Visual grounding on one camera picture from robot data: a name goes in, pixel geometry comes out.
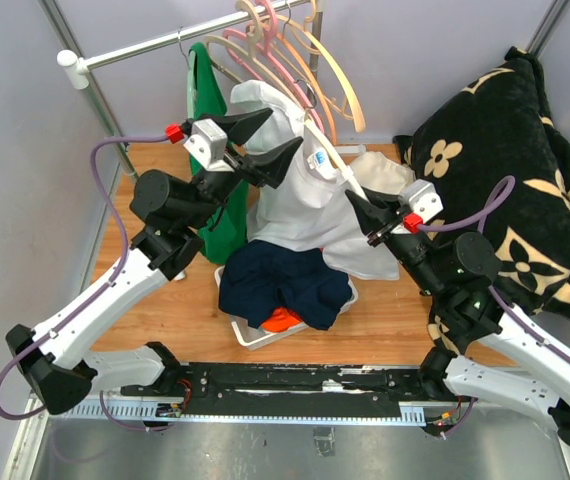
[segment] green shirt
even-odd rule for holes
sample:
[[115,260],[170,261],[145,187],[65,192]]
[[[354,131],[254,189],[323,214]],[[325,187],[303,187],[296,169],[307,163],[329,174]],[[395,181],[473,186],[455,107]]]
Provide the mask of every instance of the green shirt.
[[[188,88],[187,103],[192,106],[188,111],[193,111],[195,119],[204,113],[225,115],[227,105],[216,83],[212,62],[205,45],[202,43],[194,44],[190,48],[190,58],[193,58],[193,70],[190,69],[188,75],[193,75],[194,92]],[[202,168],[200,163],[191,156],[189,163],[192,174],[197,173]],[[201,253],[210,262],[224,264],[232,252],[245,243],[247,191],[247,182],[242,182],[230,195],[227,207],[214,231],[210,232],[209,227],[218,219],[220,209],[209,220],[207,226],[198,231],[198,235],[205,242]]]

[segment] black cushion with flower pattern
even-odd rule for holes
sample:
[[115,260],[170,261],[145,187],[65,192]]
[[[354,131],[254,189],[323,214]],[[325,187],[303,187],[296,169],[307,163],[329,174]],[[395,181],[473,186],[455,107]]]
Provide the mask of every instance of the black cushion with flower pattern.
[[[546,310],[570,319],[570,144],[552,123],[538,60],[516,48],[505,60],[413,136],[394,141],[404,162],[441,196],[444,211],[433,225],[477,212],[501,178],[516,177],[484,231],[503,261],[496,285],[528,314]],[[433,239],[443,244],[456,235]]]

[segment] red connector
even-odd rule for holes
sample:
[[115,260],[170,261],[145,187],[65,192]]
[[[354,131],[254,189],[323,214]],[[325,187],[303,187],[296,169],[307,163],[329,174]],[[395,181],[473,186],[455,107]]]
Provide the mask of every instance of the red connector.
[[411,233],[418,233],[418,226],[423,224],[423,219],[416,213],[410,213],[403,218],[403,226]]
[[172,143],[180,142],[183,138],[185,138],[185,134],[181,130],[180,125],[176,123],[172,123],[171,125],[168,125],[167,128],[165,128],[165,135],[167,135],[167,138]]

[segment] laundry basket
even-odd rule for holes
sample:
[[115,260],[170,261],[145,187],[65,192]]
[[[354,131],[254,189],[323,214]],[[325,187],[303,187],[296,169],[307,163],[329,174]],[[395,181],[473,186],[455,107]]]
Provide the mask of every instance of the laundry basket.
[[[221,276],[223,274],[224,268],[225,267],[218,267],[214,272],[214,279],[216,280],[216,285],[218,287],[221,285]],[[350,298],[349,301],[343,305],[341,311],[339,312],[339,315],[348,311],[354,302],[358,300],[358,292],[356,291],[356,287],[352,283],[351,279],[348,280],[348,284],[352,289],[352,298]],[[284,332],[273,333],[263,330],[262,328],[252,328],[247,324],[246,319],[237,317],[235,315],[230,315],[229,320],[232,324],[232,329],[234,330],[234,334],[236,335],[238,343],[248,348],[249,350],[256,350],[257,348],[263,347],[269,343],[273,343],[281,338],[289,337],[296,332],[300,332],[301,330],[308,328],[305,322],[301,322],[291,328],[288,328]]]

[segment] wooden board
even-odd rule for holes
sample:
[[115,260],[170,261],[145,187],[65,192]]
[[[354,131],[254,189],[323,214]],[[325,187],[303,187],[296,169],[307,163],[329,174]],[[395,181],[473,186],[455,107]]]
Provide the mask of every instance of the wooden board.
[[[391,145],[370,145],[396,159]],[[134,145],[138,172],[151,168],[190,178],[187,152],[180,145]],[[142,223],[129,211],[133,185],[124,177],[116,196],[130,238]],[[120,243],[113,219],[102,243],[94,278],[118,258]],[[240,346],[228,316],[217,307],[216,266],[200,254],[187,278],[171,282],[139,302],[95,344],[95,350],[129,350],[149,341],[163,342],[177,358],[200,362],[285,362],[419,365],[432,347],[426,323],[430,300],[403,274],[396,282],[354,279],[359,299],[328,332],[307,329],[255,351]],[[487,365],[512,365],[480,345],[469,356]]]

